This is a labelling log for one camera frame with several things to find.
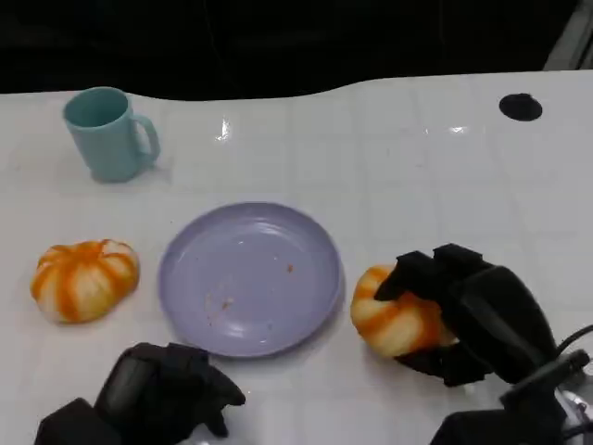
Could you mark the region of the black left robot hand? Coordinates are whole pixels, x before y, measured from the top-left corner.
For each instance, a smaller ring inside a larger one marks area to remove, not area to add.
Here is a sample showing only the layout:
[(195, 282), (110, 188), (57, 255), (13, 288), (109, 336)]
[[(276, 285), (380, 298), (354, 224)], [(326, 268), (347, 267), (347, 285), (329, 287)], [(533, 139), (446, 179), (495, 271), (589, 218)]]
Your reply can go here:
[(119, 356), (94, 408), (125, 444), (179, 444), (200, 425), (216, 438), (228, 437), (222, 411), (245, 403), (206, 351), (143, 342)]

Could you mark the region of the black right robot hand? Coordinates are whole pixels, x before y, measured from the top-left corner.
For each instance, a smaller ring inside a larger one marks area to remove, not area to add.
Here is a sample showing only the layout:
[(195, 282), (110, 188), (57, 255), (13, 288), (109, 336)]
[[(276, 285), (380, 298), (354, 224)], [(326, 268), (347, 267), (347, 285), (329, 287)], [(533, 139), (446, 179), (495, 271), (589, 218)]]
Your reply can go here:
[(549, 322), (532, 292), (509, 268), (476, 251), (449, 243), (431, 256), (420, 251), (399, 256), (374, 299), (401, 303), (406, 295), (434, 303), (437, 321), (456, 341), (422, 346), (395, 359), (441, 378), (447, 387), (488, 374), (516, 384), (557, 356)]

